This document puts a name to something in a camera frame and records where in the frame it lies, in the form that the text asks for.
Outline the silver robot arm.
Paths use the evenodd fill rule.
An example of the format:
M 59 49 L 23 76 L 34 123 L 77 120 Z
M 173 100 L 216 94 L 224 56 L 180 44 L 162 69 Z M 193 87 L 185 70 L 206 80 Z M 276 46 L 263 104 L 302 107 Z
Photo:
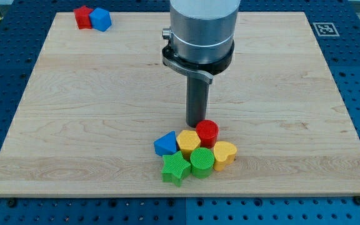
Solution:
M 231 62 L 240 0 L 170 0 L 168 45 L 162 63 L 179 74 L 211 84 Z

